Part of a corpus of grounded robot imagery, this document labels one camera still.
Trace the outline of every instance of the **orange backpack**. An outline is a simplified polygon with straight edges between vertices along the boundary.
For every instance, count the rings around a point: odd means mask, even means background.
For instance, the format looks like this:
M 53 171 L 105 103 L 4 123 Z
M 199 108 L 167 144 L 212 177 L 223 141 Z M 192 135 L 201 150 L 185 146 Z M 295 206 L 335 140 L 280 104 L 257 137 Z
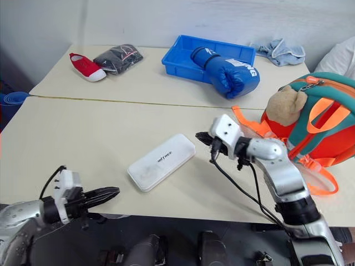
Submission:
M 322 174 L 333 185 L 327 191 L 308 184 L 313 195 L 331 195 L 338 183 L 325 167 L 336 165 L 355 155 L 355 80 L 334 73 L 312 73 L 290 83 L 307 94 L 300 118 L 290 126 L 268 119 L 248 121 L 238 106 L 232 107 L 242 125 L 262 137 L 285 142 L 291 161 Z

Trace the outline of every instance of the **boxing glove logo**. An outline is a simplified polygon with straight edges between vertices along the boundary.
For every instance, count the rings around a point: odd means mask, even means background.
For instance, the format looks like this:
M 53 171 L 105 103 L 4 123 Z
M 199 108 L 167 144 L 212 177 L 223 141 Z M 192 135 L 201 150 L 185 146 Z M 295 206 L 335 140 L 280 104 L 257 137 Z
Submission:
M 210 55 L 214 55 L 214 54 L 216 54 L 216 52 L 215 52 L 215 51 L 210 50 L 209 48 L 205 48 L 205 51 L 207 52 L 207 54 L 210 54 Z
M 246 67 L 249 70 L 251 76 L 257 76 L 255 68 L 253 68 L 250 64 L 242 63 L 238 60 L 235 60 L 234 58 L 226 59 L 226 62 L 231 63 L 235 67 Z

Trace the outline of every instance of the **backpack zipper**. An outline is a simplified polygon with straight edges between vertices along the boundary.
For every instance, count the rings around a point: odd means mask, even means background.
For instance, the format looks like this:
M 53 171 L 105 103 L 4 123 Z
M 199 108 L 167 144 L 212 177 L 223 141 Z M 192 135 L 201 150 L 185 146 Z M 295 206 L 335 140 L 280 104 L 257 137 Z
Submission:
M 306 79 L 296 79 L 295 81 L 293 81 L 292 83 L 294 82 L 307 82 Z M 303 86 L 302 88 L 300 88 L 301 91 L 306 91 L 314 86 L 322 86 L 322 85 L 331 85 L 332 87 L 336 88 L 337 90 L 340 90 L 346 94 L 349 94 L 350 96 L 354 97 L 355 98 L 355 88 L 353 87 L 350 87 L 348 85 L 345 85 L 345 84 L 342 84 L 342 83 L 339 83 L 339 82 L 336 82 L 336 81 L 333 81 L 333 80 L 330 80 L 330 79 L 320 79 L 319 78 L 319 81 L 316 82 L 316 83 L 307 83 L 306 86 Z

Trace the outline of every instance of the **clear plastic bag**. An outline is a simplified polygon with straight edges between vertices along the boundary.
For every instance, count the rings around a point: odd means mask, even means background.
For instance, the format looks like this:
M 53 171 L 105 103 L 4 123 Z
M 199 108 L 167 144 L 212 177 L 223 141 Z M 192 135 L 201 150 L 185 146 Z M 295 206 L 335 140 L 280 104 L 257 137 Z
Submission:
M 142 54 L 131 44 L 112 47 L 94 59 L 108 73 L 118 75 L 143 59 Z

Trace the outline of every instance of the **white fabric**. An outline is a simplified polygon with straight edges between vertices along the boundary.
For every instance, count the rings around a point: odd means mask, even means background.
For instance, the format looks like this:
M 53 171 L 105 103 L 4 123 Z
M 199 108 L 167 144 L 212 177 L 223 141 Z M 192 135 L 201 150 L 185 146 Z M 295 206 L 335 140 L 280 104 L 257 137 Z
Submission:
M 355 79 L 355 36 L 335 45 L 317 65 L 315 72 L 333 72 Z

